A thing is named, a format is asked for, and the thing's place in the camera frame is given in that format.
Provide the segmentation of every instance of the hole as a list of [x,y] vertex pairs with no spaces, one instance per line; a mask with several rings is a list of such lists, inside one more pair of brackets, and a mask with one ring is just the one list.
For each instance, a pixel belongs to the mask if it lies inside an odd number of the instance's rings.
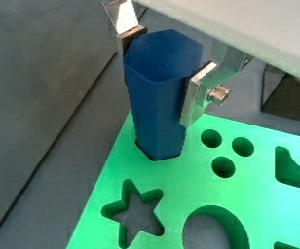
[[218,148],[222,144],[222,137],[215,130],[207,129],[200,134],[200,141],[208,148]]
[[300,188],[300,165],[283,147],[274,148],[274,178],[279,183]]
[[300,248],[276,242],[274,244],[274,249],[300,249]]
[[155,236],[164,233],[164,227],[154,213],[158,202],[163,197],[162,190],[140,193],[129,180],[123,183],[121,200],[101,208],[101,215],[120,223],[119,246],[127,248],[139,231]]
[[246,230],[236,217],[215,205],[198,208],[187,217],[183,249],[250,249]]
[[218,157],[212,160],[212,170],[222,178],[228,178],[235,171],[234,163],[226,157]]
[[254,153],[252,143],[243,137],[236,137],[231,142],[232,151],[242,157],[248,157]]

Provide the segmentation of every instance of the gray surface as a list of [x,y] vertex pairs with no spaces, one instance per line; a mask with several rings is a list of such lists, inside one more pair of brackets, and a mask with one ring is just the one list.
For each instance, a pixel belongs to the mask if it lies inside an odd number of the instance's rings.
[[0,0],[0,219],[113,53],[92,0]]
[[[208,36],[155,12],[145,13],[140,24],[150,28],[150,32],[167,28],[176,29],[202,41],[207,53],[210,52],[214,41]],[[211,105],[207,112],[250,124],[300,133],[298,122],[259,113],[263,67],[264,63],[258,60],[250,63],[242,74],[226,84],[232,91],[226,106]],[[75,118],[0,229],[3,249],[65,247],[124,120],[125,91],[115,75],[116,69],[115,59],[81,103]],[[191,228],[186,229],[187,235],[183,237],[183,241],[190,243],[186,245],[190,246],[187,248],[204,248],[208,239],[215,245],[210,248],[227,248],[226,234],[216,223],[211,223],[207,217],[196,218],[195,222],[190,223],[186,228]]]
[[64,248],[128,109],[113,60],[0,229],[0,249]]

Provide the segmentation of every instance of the blue hexagonal prism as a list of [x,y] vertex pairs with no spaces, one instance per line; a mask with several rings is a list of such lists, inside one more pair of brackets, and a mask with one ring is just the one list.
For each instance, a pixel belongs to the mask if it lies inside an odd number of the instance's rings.
[[151,160],[176,157],[186,78],[199,68],[203,46],[174,30],[137,36],[124,54],[124,80],[136,145]]

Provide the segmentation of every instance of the green board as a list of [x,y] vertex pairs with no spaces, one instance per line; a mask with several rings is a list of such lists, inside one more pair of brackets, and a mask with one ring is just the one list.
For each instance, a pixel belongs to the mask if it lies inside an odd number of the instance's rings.
[[[192,215],[222,224],[232,249],[300,248],[300,137],[208,115],[187,130],[180,156],[150,161],[133,144],[131,115],[85,204],[68,249],[182,249]],[[136,193],[159,201],[163,232],[125,245],[112,220]]]

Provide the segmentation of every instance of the dark gray wall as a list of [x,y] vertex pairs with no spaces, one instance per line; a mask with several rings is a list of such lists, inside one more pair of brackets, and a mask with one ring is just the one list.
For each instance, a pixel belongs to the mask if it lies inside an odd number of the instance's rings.
[[0,219],[112,54],[96,0],[0,0]]

